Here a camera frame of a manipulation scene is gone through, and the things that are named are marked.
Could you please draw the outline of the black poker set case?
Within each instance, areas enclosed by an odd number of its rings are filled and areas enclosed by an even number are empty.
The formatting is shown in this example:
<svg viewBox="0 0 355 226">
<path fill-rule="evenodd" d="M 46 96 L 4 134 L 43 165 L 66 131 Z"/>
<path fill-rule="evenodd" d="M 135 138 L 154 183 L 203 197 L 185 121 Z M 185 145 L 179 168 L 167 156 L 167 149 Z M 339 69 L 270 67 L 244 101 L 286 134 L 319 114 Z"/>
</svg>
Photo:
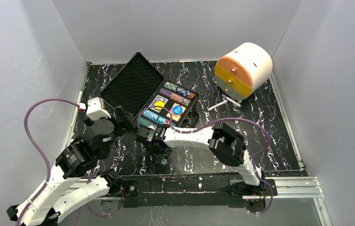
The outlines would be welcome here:
<svg viewBox="0 0 355 226">
<path fill-rule="evenodd" d="M 136 123 L 139 123 L 140 117 L 145 118 L 142 115 L 145 110 L 150 110 L 167 119 L 166 112 L 171 113 L 166 106 L 170 103 L 176 103 L 174 100 L 167 98 L 165 107 L 159 113 L 153 111 L 153 106 L 150 106 L 154 98 L 160 95 L 159 90 L 161 88 L 166 89 L 164 87 L 166 82 L 171 81 L 167 80 L 141 53 L 137 52 L 105 86 L 100 96 L 112 107 L 122 106 L 126 112 L 133 115 Z M 182 118 L 178 122 L 170 119 L 171 122 L 176 124 L 175 127 L 193 128 L 198 123 L 199 114 L 196 111 L 196 105 L 199 94 L 193 92 L 196 96 L 189 99 L 191 102 L 186 106 Z"/>
</svg>

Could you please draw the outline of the blue dealer button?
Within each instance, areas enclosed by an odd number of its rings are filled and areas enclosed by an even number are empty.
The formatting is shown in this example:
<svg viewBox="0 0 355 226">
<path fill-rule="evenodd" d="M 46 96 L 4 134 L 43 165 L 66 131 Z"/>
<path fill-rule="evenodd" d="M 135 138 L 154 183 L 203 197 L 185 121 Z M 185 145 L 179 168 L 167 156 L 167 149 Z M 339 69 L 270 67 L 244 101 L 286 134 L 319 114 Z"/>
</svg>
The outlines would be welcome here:
<svg viewBox="0 0 355 226">
<path fill-rule="evenodd" d="M 184 112 L 184 107 L 182 107 L 181 105 L 176 105 L 172 108 L 172 113 L 175 115 L 181 115 Z"/>
</svg>

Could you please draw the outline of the red playing card deck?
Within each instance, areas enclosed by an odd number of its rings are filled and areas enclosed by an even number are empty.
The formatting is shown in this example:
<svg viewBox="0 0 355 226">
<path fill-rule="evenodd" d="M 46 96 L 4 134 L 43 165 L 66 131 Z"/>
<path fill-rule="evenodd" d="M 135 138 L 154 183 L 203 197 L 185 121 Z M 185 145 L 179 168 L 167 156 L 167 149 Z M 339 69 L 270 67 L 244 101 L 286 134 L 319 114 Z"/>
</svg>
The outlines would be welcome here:
<svg viewBox="0 0 355 226">
<path fill-rule="evenodd" d="M 166 112 L 167 119 L 172 119 L 174 122 L 178 122 L 186 111 L 186 107 L 179 103 L 170 103 L 166 106 L 171 114 Z"/>
</svg>

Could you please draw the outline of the yellow dealer button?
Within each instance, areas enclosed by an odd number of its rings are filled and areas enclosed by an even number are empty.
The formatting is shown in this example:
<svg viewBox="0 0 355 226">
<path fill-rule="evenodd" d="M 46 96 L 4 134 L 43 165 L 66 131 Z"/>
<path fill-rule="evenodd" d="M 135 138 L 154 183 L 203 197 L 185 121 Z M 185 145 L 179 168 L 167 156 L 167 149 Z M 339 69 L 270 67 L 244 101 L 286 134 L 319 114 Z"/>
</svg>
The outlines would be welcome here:
<svg viewBox="0 0 355 226">
<path fill-rule="evenodd" d="M 165 103 L 163 101 L 157 101 L 154 106 L 156 110 L 160 111 L 165 106 Z"/>
</svg>

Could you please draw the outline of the blue playing card deck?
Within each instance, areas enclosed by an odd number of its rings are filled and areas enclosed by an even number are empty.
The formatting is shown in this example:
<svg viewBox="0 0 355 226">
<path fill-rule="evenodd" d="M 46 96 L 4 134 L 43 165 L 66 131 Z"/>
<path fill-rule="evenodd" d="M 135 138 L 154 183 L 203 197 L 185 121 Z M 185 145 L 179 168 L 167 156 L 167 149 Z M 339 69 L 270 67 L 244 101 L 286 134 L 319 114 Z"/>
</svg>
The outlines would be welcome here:
<svg viewBox="0 0 355 226">
<path fill-rule="evenodd" d="M 161 95 L 157 95 L 154 100 L 151 102 L 150 106 L 153 106 L 152 110 L 159 113 L 163 110 L 163 107 L 165 107 L 168 99 L 166 97 L 163 97 Z"/>
</svg>

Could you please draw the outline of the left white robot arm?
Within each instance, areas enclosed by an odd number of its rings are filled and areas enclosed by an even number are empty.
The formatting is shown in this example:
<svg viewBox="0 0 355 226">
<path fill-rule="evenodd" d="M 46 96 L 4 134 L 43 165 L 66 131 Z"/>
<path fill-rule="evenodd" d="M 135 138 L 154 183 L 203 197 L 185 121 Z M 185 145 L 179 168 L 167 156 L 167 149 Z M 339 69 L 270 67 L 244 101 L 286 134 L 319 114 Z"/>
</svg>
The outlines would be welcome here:
<svg viewBox="0 0 355 226">
<path fill-rule="evenodd" d="M 113 118 L 104 107 L 89 104 L 88 126 L 85 133 L 76 137 L 56 158 L 50 175 L 22 204 L 10 206 L 7 215 L 19 226 L 56 226 L 66 216 L 90 201 L 110 195 L 123 202 L 137 195 L 137 182 L 123 180 L 116 171 L 99 173 L 91 182 L 66 194 L 87 171 L 96 167 L 98 160 L 106 159 L 116 139 L 135 128 L 133 115 L 122 107 Z"/>
</svg>

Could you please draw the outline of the round pastel drawer box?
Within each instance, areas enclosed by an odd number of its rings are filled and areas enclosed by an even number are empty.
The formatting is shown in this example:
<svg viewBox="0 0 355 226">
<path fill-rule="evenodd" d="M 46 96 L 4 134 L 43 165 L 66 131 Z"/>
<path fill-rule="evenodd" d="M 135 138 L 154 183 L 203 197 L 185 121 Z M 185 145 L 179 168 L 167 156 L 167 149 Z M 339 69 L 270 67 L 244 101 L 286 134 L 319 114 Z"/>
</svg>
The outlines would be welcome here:
<svg viewBox="0 0 355 226">
<path fill-rule="evenodd" d="M 272 69 L 268 52 L 246 42 L 216 62 L 214 75 L 225 94 L 234 100 L 245 100 L 269 79 Z"/>
</svg>

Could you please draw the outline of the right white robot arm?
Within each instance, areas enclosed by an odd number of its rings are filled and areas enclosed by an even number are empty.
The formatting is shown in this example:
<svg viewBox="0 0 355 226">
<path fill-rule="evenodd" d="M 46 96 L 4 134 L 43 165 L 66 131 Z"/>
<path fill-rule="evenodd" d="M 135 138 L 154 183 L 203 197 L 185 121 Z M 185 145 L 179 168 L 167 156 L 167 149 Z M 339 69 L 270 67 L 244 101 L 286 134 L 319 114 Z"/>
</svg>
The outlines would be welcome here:
<svg viewBox="0 0 355 226">
<path fill-rule="evenodd" d="M 233 179 L 219 189 L 231 196 L 256 196 L 259 200 L 275 195 L 273 186 L 266 181 L 264 172 L 255 165 L 245 146 L 243 135 L 224 122 L 201 129 L 178 128 L 169 125 L 141 127 L 135 140 L 143 144 L 155 159 L 166 159 L 173 148 L 199 148 L 210 151 L 222 164 L 237 172 Z"/>
</svg>

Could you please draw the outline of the purple poker chip stack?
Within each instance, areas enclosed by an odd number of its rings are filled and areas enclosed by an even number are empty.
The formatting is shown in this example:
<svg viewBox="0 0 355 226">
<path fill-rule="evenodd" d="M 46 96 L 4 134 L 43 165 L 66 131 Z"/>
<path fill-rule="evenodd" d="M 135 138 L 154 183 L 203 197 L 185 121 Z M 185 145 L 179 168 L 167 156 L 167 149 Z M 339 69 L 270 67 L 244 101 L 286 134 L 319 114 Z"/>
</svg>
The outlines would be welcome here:
<svg viewBox="0 0 355 226">
<path fill-rule="evenodd" d="M 172 91 L 170 90 L 167 90 L 167 89 L 164 89 L 164 88 L 161 88 L 159 90 L 159 94 L 164 96 L 164 97 L 167 97 L 167 98 L 170 98 L 172 96 L 172 94 L 174 94 Z"/>
</svg>

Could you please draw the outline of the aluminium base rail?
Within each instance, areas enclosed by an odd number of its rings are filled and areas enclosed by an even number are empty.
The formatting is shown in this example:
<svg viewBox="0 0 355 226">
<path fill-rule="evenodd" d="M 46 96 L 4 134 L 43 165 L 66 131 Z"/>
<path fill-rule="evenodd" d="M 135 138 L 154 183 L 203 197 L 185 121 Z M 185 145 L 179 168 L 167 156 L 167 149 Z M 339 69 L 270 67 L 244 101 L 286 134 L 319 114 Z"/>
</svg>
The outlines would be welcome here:
<svg viewBox="0 0 355 226">
<path fill-rule="evenodd" d="M 122 184 L 115 192 L 109 188 L 89 191 L 86 180 L 80 179 L 66 189 L 54 204 L 70 201 L 78 203 L 69 212 L 78 209 L 94 199 L 114 201 L 124 196 L 124 207 L 144 206 L 229 206 L 246 208 L 249 212 L 261 212 L 266 209 L 266 199 L 277 198 L 313 198 L 323 226 L 330 226 L 323 202 L 323 192 L 315 177 L 272 177 L 265 178 L 261 188 L 245 184 L 234 173 L 189 174 L 189 175 L 149 175 L 123 176 Z"/>
</svg>

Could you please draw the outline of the white purple marker pen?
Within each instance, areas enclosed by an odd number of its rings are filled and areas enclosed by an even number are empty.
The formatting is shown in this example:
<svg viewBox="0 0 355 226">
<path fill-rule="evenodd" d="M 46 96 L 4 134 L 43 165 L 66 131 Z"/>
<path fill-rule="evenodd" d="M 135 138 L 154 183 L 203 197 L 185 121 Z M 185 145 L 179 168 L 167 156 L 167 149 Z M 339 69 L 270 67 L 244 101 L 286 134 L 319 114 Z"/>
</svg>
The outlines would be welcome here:
<svg viewBox="0 0 355 226">
<path fill-rule="evenodd" d="M 237 107 L 241 107 L 241 104 L 238 103 L 237 101 L 231 99 L 230 97 L 228 97 L 227 95 L 225 94 L 222 94 L 222 97 L 226 100 L 228 100 L 229 102 L 233 103 L 234 105 L 236 105 Z"/>
</svg>

